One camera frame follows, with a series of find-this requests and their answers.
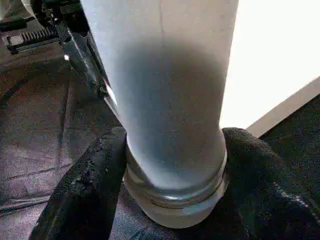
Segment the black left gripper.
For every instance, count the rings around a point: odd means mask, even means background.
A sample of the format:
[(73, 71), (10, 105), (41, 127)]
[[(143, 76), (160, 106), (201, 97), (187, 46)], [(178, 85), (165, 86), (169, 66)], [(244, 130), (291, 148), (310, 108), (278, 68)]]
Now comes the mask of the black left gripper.
[(109, 80), (79, 0), (2, 0), (0, 37), (12, 55), (59, 43), (89, 89), (107, 96)]

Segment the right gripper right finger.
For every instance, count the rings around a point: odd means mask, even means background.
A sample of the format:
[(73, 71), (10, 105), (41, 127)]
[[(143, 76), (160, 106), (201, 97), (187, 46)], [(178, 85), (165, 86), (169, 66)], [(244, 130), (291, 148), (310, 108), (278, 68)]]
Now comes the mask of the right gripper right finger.
[(282, 158), (248, 131), (222, 130), (228, 190), (250, 240), (318, 240), (320, 208)]

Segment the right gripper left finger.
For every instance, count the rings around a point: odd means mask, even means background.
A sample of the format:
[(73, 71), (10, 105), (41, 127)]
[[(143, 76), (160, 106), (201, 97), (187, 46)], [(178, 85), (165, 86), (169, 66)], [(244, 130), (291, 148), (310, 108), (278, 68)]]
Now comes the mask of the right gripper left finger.
[(64, 174), (29, 239), (107, 240), (125, 169), (126, 131), (114, 127)]

